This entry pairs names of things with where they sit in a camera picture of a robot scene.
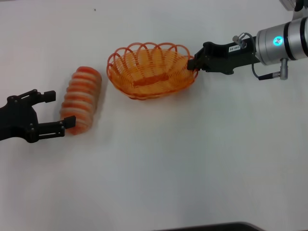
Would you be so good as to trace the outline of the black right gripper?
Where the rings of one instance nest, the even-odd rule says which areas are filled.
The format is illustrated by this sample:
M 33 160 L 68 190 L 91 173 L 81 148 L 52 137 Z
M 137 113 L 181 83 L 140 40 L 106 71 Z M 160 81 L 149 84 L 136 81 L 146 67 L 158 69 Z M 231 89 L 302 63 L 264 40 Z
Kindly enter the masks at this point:
M 187 70 L 232 75 L 237 67 L 260 62 L 253 55 L 254 47 L 251 41 L 246 41 L 244 49 L 234 42 L 225 45 L 205 42 L 201 50 L 194 55 L 194 59 L 188 60 Z

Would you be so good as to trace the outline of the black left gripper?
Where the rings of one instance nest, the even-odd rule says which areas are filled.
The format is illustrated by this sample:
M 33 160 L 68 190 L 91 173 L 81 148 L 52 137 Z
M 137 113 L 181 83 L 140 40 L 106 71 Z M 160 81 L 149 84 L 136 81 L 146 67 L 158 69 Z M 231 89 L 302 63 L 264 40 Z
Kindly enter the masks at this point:
M 74 115 L 56 122 L 38 123 L 37 113 L 32 107 L 55 100 L 54 90 L 41 93 L 33 89 L 21 95 L 9 96 L 6 105 L 0 109 L 0 139 L 17 137 L 35 143 L 43 139 L 64 137 L 65 131 L 76 125 Z

